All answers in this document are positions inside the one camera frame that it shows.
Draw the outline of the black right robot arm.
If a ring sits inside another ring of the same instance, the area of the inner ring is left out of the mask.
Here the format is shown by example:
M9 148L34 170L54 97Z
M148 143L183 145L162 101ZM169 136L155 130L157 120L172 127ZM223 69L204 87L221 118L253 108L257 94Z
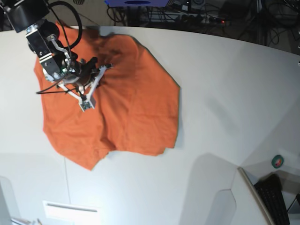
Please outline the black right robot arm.
M56 25L46 19L55 6L65 6L74 15L78 25L75 41L67 37L67 30L60 20ZM17 33L26 32L28 46L37 55L46 80L75 87L94 82L98 72L97 58L85 62L78 60L78 55L72 51L83 35L82 21L72 5L61 0L52 3L46 0L2 0L0 7Z

